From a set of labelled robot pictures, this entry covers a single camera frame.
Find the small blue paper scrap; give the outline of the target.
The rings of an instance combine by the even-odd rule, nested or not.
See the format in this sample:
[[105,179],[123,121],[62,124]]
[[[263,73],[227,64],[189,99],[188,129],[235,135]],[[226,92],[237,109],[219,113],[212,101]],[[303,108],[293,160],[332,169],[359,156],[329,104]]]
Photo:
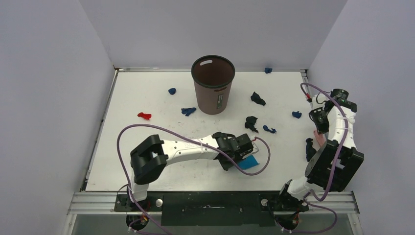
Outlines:
[[263,130],[272,134],[275,134],[277,132],[275,128],[270,128],[267,125],[263,125]]

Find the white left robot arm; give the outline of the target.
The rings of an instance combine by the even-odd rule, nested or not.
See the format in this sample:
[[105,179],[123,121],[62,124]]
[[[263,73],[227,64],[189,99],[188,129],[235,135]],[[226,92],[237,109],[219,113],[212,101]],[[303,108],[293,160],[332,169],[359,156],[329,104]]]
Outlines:
[[257,151],[247,134],[237,137],[216,132],[190,142],[161,140],[158,135],[151,135],[130,153],[133,182],[127,205],[134,211],[142,210],[150,183],[156,181],[168,165],[198,159],[218,160],[227,171]]

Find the pink hand brush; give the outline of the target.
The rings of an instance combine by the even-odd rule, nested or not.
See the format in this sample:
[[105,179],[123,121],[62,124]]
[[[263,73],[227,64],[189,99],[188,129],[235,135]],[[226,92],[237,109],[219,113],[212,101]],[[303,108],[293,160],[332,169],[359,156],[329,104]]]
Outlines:
[[317,141],[318,145],[321,147],[324,145],[324,143],[326,142],[326,138],[324,136],[324,134],[319,133],[317,130],[313,131],[315,140]]

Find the blue plastic dustpan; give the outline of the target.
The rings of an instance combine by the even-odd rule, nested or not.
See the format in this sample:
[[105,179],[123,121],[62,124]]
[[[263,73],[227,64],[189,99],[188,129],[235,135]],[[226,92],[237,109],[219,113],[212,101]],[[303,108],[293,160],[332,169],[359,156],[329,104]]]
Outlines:
[[249,155],[237,164],[242,170],[247,170],[259,165],[254,155]]

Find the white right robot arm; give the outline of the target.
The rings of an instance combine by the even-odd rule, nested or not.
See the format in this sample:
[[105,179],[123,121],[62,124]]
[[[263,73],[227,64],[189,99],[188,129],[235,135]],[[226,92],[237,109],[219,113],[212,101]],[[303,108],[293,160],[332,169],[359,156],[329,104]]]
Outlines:
[[354,143],[356,103],[347,99],[349,93],[343,89],[333,89],[325,96],[325,101],[318,101],[318,96],[310,99],[316,108],[309,117],[316,133],[326,136],[326,140],[318,150],[312,144],[307,146],[304,176],[288,181],[277,195],[277,205],[283,210],[291,209],[308,195],[321,192],[318,200],[322,201],[329,192],[343,191],[364,161],[364,154]]

